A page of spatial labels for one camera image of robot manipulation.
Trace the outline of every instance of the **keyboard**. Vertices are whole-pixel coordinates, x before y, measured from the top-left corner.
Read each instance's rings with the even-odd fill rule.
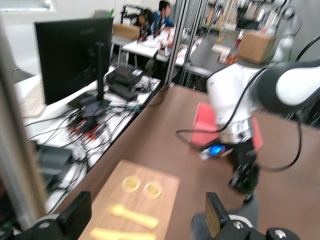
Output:
[[[23,118],[38,117],[46,108],[44,86],[40,80],[28,93],[19,101],[20,112]]]

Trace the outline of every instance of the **brown tabletop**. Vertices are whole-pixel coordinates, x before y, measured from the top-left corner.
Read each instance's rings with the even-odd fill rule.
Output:
[[[126,159],[180,178],[167,233],[168,240],[187,240],[192,217],[205,210],[206,192],[216,192],[227,210],[239,207],[243,196],[228,186],[232,166],[227,158],[201,161],[199,153],[175,136],[179,129],[191,129],[199,102],[206,94],[189,88],[170,87],[151,102],[102,156],[81,183],[69,194],[57,212],[81,191],[94,199],[121,159]],[[258,161],[268,167],[290,163],[298,150],[295,122],[265,113],[254,113],[263,146]],[[257,195],[260,202],[259,231],[287,228],[302,240],[320,239],[320,133],[302,127],[302,152],[298,162],[282,172],[260,173]]]

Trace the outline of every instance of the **blue light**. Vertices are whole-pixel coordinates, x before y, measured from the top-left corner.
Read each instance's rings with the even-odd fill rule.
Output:
[[[220,153],[222,150],[225,151],[226,147],[223,145],[213,145],[209,148],[209,154],[211,155],[211,157],[213,157]]]

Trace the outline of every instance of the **black hair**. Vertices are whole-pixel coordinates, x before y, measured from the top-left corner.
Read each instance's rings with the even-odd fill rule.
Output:
[[[149,23],[153,23],[155,21],[155,15],[150,9],[144,9],[140,12],[140,15],[144,16],[144,19]]]
[[[170,3],[167,1],[160,1],[159,2],[159,11],[162,12],[162,9],[166,9],[167,6],[170,7]]]

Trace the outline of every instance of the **wooden cutting board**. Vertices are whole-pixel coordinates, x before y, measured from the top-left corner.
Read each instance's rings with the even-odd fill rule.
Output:
[[[139,177],[140,186],[136,191],[127,193],[122,190],[121,184],[131,175]],[[156,199],[149,199],[143,193],[143,188],[151,181],[157,181],[162,186],[162,192]],[[156,240],[165,240],[179,182],[178,177],[121,160],[93,201],[91,220],[79,239],[98,240],[91,237],[90,232],[94,228],[102,228],[123,232],[153,233],[156,235]],[[115,203],[123,204],[131,211],[156,217],[159,224],[155,229],[149,229],[124,217],[107,213],[107,207]]]

